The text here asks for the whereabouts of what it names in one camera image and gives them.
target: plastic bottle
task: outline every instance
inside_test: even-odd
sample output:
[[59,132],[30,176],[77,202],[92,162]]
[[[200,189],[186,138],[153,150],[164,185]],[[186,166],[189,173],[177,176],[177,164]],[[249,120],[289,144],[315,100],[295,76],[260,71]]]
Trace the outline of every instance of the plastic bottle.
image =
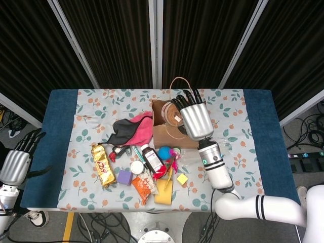
[[161,166],[163,166],[162,160],[158,157],[155,150],[153,148],[150,148],[148,144],[144,144],[141,147],[141,151],[150,171],[156,173],[161,168]]

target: label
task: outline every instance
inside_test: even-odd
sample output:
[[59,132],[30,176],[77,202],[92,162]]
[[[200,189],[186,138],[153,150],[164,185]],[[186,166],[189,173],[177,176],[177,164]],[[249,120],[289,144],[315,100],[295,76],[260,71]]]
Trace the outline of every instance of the label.
[[177,122],[180,122],[181,121],[181,118],[178,117],[177,115],[174,117],[175,120],[177,120]]
[[162,163],[159,160],[159,158],[156,156],[155,152],[151,150],[148,153],[146,153],[144,156],[147,158],[154,171],[157,172],[162,166]]

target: white jar lid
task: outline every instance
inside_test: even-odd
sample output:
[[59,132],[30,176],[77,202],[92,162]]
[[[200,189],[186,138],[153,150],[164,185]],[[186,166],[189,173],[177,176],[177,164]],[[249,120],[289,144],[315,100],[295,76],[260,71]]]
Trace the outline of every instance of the white jar lid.
[[131,163],[131,172],[134,175],[139,175],[142,174],[144,170],[144,166],[143,163],[140,162],[139,160],[136,160],[134,162]]

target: table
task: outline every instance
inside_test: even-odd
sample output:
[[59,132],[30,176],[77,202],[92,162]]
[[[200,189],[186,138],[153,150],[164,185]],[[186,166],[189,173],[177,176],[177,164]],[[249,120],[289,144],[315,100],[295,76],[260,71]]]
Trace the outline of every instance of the table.
[[[181,91],[171,92],[174,97]],[[265,193],[299,202],[271,92],[216,89],[200,92],[211,111],[214,138],[224,145],[224,160],[241,195]],[[116,119],[135,116],[138,111],[145,110],[143,106],[149,109],[151,99],[168,98],[168,90],[53,91],[43,121],[43,131],[47,135],[37,147],[31,168],[39,170],[52,165],[53,169],[44,176],[28,180],[21,206],[77,212],[209,210],[212,189],[199,157],[197,154],[189,156],[195,160],[191,162],[185,157],[194,153],[193,150],[186,151],[180,162],[181,172],[189,177],[186,188],[177,185],[173,178],[171,206],[154,205],[152,198],[142,206],[134,188],[124,185],[103,190],[96,181],[95,172],[89,170],[92,168],[88,166],[92,163],[89,153],[92,143],[107,139]],[[80,125],[81,122],[87,124],[88,129]],[[83,143],[80,150],[73,147],[79,142]],[[115,173],[118,168],[127,169],[129,162],[123,160],[120,162],[123,165],[112,165]]]

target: yellow floor tape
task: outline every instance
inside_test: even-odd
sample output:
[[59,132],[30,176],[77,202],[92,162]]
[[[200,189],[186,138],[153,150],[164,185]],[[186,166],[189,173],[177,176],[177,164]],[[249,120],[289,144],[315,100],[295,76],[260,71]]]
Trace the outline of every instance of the yellow floor tape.
[[0,111],[0,122],[2,122],[2,118],[4,117],[5,111],[1,110]]
[[74,217],[74,212],[69,212],[67,214],[63,240],[70,240],[72,224],[73,224],[73,217]]

